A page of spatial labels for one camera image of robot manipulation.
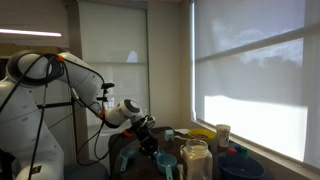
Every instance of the bottle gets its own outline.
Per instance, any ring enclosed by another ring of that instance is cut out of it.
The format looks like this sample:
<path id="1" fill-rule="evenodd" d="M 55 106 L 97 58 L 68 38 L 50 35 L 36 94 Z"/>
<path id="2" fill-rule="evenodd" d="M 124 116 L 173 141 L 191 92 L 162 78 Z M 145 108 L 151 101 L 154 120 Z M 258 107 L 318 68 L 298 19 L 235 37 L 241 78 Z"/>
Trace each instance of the bottle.
<path id="1" fill-rule="evenodd" d="M 206 142 L 188 140 L 180 147 L 185 180 L 212 180 L 212 154 Z"/>

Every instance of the yellow object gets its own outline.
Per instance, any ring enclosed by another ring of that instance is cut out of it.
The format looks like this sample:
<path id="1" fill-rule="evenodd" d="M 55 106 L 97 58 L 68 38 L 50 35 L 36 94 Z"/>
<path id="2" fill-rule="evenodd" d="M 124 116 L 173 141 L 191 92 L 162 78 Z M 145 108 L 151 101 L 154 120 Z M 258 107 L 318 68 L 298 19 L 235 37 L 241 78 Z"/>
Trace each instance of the yellow object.
<path id="1" fill-rule="evenodd" d="M 208 145 L 211 145 L 216 133 L 207 129 L 190 129 L 188 135 L 193 139 L 200 139 L 205 141 Z"/>

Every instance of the white cup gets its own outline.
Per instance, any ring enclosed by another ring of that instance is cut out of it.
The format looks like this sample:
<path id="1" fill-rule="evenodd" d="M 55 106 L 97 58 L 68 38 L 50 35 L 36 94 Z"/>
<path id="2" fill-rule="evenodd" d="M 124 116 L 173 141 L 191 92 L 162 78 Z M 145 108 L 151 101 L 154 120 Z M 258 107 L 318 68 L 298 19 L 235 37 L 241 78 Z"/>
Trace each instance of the white cup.
<path id="1" fill-rule="evenodd" d="M 217 137 L 218 146 L 228 147 L 231 127 L 226 124 L 218 124 L 216 125 L 216 129 L 217 129 L 217 136 L 218 136 Z"/>

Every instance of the ceiling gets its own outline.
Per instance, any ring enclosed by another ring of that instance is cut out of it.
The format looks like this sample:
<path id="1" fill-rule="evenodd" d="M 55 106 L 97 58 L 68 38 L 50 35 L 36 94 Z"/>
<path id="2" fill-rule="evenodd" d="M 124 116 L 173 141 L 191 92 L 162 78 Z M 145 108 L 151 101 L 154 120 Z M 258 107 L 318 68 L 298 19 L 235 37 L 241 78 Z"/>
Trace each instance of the ceiling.
<path id="1" fill-rule="evenodd" d="M 44 32 L 59 32 L 62 37 L 40 37 L 0 33 L 0 43 L 30 46 L 69 47 L 66 0 L 1 0 L 0 28 Z M 100 3 L 130 3 L 137 1 L 163 1 L 181 3 L 183 0 L 87 0 Z"/>

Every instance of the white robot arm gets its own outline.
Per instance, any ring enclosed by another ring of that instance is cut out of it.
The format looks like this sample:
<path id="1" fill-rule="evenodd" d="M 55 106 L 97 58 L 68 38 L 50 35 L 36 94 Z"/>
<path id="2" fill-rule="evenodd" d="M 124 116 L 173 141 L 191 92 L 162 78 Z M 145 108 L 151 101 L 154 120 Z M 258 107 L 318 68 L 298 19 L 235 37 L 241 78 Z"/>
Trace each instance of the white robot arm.
<path id="1" fill-rule="evenodd" d="M 154 118 L 144 115 L 138 103 L 125 99 L 116 107 L 104 107 L 107 89 L 112 83 L 103 78 L 88 64 L 70 53 L 39 54 L 21 51 L 11 57 L 7 65 L 7 79 L 0 81 L 0 149 L 16 157 L 22 166 L 17 179 L 30 178 L 31 155 L 41 113 L 34 103 L 30 89 L 60 80 L 67 83 L 76 99 L 104 124 L 117 128 L 130 119 L 141 142 L 142 152 L 153 158 L 158 143 L 145 126 Z M 102 102 L 97 101 L 103 90 Z M 63 179 L 63 151 L 45 124 L 41 127 L 39 148 L 34 162 L 32 179 Z"/>

